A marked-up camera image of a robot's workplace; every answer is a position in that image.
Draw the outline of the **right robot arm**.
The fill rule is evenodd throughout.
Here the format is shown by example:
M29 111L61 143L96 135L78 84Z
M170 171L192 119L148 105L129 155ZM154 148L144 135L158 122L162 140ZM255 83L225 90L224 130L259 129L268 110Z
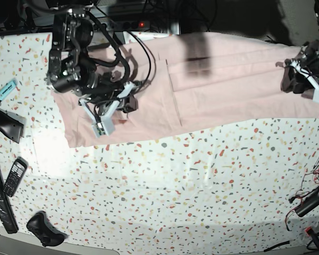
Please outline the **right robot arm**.
M115 131L112 116L138 108L135 95L146 84L129 81L131 68L119 45L109 35L107 26L91 12L90 4L72 4L55 10L52 47L49 51L47 84L55 92L71 92L92 119L97 137ZM88 53L94 28L103 34L115 51L115 59L107 62Z

